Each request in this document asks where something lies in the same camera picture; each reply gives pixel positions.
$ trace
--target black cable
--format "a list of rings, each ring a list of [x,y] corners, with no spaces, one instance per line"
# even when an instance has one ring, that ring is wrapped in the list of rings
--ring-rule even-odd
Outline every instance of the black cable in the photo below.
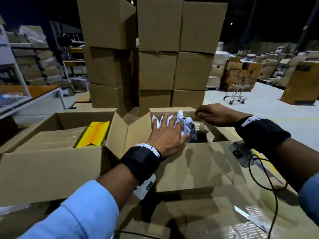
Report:
[[[251,162],[251,160],[259,160],[259,161],[260,161],[261,166],[263,167],[263,170],[264,170],[264,172],[265,172],[265,174],[266,174],[266,176],[267,176],[267,178],[268,178],[268,181],[269,181],[269,183],[270,183],[270,185],[271,185],[271,189],[269,189],[269,188],[267,188],[267,187],[261,185],[261,184],[258,183],[257,180],[254,178],[254,176],[253,176],[253,174],[252,174],[252,172],[251,172],[251,169],[250,169],[250,162]],[[264,158],[259,158],[256,154],[253,154],[253,155],[250,156],[250,158],[249,158],[249,161],[248,161],[248,169],[249,169],[249,173],[250,173],[252,179],[256,182],[256,184],[259,185],[259,186],[260,186],[261,188],[263,188],[263,189],[272,191],[272,192],[274,193],[274,196],[275,196],[276,209],[275,209],[274,218],[273,218],[273,220],[272,220],[272,222],[271,222],[271,226],[270,226],[269,232],[268,232],[268,237],[267,237],[267,239],[269,239],[270,236],[271,236],[271,231],[272,231],[272,229],[273,229],[273,227],[274,227],[274,224],[275,224],[275,220],[276,220],[276,218],[277,218],[277,214],[278,214],[278,198],[277,198],[277,195],[276,195],[276,191],[284,190],[285,188],[287,188],[288,183],[286,182],[285,186],[284,186],[283,188],[281,188],[281,189],[275,189],[274,186],[273,186],[273,184],[272,184],[272,182],[271,182],[271,180],[270,180],[270,178],[269,178],[269,176],[268,176],[268,174],[267,174],[266,168],[265,168],[265,166],[264,166],[263,163],[262,163],[262,160],[269,161],[269,160],[264,159]]]

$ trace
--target warehouse floor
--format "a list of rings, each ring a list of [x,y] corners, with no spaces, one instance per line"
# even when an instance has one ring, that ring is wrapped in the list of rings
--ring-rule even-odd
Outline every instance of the warehouse floor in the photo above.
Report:
[[[225,92],[221,91],[207,91],[204,103],[221,103],[241,112],[273,120],[289,131],[294,139],[319,151],[319,101],[314,106],[293,106],[279,100],[282,93],[283,90],[257,82],[251,92],[243,93],[248,98],[245,104],[235,102],[229,105],[223,100]],[[81,95],[82,93],[77,93],[75,96],[65,97],[67,107]],[[18,124],[28,125],[61,111],[63,108],[60,99],[50,96],[22,109],[13,117]]]

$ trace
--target black wristband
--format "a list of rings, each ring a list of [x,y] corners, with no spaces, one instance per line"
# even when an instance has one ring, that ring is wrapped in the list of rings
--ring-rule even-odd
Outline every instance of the black wristband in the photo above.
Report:
[[[242,118],[235,126],[236,132],[244,140],[245,146],[248,148],[264,153],[274,149],[291,137],[289,132],[268,119],[254,120],[242,126],[248,118]]]
[[[160,162],[163,160],[159,153],[157,157],[146,147],[131,147],[121,158],[120,162],[125,164],[141,185],[145,180],[155,173]]]

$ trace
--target light blue shirt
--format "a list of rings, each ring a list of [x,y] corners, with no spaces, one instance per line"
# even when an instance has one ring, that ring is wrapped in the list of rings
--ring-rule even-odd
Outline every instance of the light blue shirt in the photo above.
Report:
[[[319,226],[319,173],[307,180],[299,192],[306,214]],[[45,220],[38,222],[20,239],[102,238],[114,233],[119,215],[113,196],[95,180],[82,185]]]

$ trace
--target metal pole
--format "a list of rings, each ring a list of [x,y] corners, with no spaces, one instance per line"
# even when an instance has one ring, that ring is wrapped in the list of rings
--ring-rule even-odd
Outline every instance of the metal pole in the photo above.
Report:
[[[311,14],[310,14],[310,16],[309,16],[309,18],[308,18],[307,23],[306,23],[306,25],[303,27],[303,31],[302,31],[302,33],[301,33],[301,36],[300,36],[300,38],[299,38],[299,40],[298,40],[298,43],[296,44],[295,49],[294,49],[295,52],[296,52],[296,51],[299,51],[299,50],[302,48],[302,46],[303,46],[303,44],[304,44],[304,42],[305,42],[305,38],[306,38],[306,36],[307,36],[307,33],[308,33],[308,31],[309,31],[309,28],[310,28],[310,26],[311,26],[313,20],[314,20],[315,17],[316,17],[318,8],[319,8],[319,0],[316,1],[316,4],[315,4],[315,6],[314,6],[313,9],[312,9],[312,12],[311,12]]]
[[[253,19],[253,15],[254,15],[254,12],[255,12],[255,9],[256,9],[256,5],[257,5],[257,0],[254,0],[254,3],[253,3],[253,6],[251,8],[251,11],[250,11],[250,14],[249,14],[249,19],[246,23],[246,26],[245,26],[245,30],[244,30],[244,33],[241,35],[241,37],[239,38],[239,42],[238,42],[238,49],[239,50],[240,48],[242,48],[242,46],[245,44],[246,42],[246,39],[247,39],[247,35],[249,33],[249,30],[250,30],[250,25],[251,25],[251,21]]]

